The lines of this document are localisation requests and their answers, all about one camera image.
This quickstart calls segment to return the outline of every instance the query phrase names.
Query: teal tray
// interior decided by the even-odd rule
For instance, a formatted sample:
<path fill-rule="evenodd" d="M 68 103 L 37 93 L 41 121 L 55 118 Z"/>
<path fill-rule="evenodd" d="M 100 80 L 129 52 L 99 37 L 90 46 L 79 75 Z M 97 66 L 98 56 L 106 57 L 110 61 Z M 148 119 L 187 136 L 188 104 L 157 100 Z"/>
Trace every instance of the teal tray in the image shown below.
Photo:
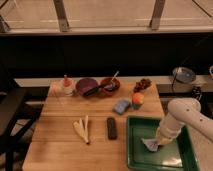
<path fill-rule="evenodd" d="M 127 165 L 143 171 L 199 171 L 186 127 L 170 144 L 150 152 L 141 138 L 155 137 L 159 119 L 129 116 L 127 118 Z"/>

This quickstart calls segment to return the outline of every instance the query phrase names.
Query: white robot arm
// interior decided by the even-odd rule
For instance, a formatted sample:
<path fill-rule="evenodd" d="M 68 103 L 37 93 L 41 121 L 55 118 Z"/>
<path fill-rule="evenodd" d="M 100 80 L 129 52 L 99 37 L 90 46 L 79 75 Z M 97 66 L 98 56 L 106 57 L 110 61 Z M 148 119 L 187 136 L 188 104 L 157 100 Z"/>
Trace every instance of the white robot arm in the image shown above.
<path fill-rule="evenodd" d="M 158 145 L 165 145 L 176 138 L 181 128 L 191 125 L 213 142 L 213 120 L 200 113 L 200 103 L 193 98 L 176 98 L 168 104 L 168 114 L 161 120 L 156 132 Z"/>

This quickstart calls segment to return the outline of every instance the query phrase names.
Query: small bowl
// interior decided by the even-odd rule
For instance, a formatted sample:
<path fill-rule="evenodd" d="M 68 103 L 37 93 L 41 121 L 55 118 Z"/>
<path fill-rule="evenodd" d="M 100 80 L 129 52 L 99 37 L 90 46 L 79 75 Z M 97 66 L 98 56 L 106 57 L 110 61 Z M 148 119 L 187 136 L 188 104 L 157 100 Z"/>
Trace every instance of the small bowl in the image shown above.
<path fill-rule="evenodd" d="M 101 81 L 101 85 L 102 84 L 107 84 L 110 82 L 110 80 L 112 79 L 112 77 L 106 77 Z M 104 88 L 102 88 L 102 92 L 104 92 L 104 94 L 106 94 L 107 96 L 112 96 L 113 94 L 115 94 L 115 92 L 117 92 L 117 90 L 120 88 L 120 81 L 118 81 L 116 78 L 113 79 L 111 86 L 106 86 Z"/>
<path fill-rule="evenodd" d="M 76 91 L 83 96 L 88 90 L 97 87 L 98 82 L 93 78 L 82 78 L 76 83 Z"/>
<path fill-rule="evenodd" d="M 181 83 L 191 83 L 196 79 L 194 71 L 186 67 L 177 67 L 173 70 L 174 78 Z"/>
<path fill-rule="evenodd" d="M 210 75 L 211 75 L 211 77 L 213 79 L 213 65 L 209 68 L 209 73 L 210 73 Z"/>

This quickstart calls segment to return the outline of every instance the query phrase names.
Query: spoon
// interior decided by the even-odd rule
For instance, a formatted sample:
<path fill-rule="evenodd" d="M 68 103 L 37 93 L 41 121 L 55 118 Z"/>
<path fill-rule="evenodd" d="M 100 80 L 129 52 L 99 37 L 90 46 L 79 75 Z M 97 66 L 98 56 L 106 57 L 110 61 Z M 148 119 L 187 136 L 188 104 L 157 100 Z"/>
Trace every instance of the spoon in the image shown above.
<path fill-rule="evenodd" d="M 111 82 L 115 79 L 115 77 L 116 77 L 118 74 L 119 74 L 119 71 L 117 71 L 117 72 L 114 74 L 114 76 L 112 77 L 112 79 L 111 79 L 110 81 L 108 81 L 108 82 L 105 83 L 105 84 L 101 84 L 101 85 L 99 85 L 99 86 L 96 86 L 96 87 L 94 87 L 94 88 L 88 90 L 88 91 L 85 92 L 83 95 L 84 95 L 84 96 L 89 96 L 89 95 L 91 95 L 91 94 L 96 93 L 96 92 L 99 90 L 99 88 L 104 88 L 104 87 L 106 87 L 109 83 L 111 83 Z"/>

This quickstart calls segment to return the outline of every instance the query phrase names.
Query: purple bowl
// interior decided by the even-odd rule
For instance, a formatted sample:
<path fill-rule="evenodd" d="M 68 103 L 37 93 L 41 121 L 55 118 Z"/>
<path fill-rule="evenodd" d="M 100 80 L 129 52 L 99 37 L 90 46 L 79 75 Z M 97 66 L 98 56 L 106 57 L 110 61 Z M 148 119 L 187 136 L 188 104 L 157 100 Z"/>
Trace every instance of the purple bowl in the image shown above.
<path fill-rule="evenodd" d="M 77 92 L 83 96 L 85 92 L 97 86 L 98 86 L 98 82 L 95 79 L 82 78 L 76 83 L 75 88 Z"/>

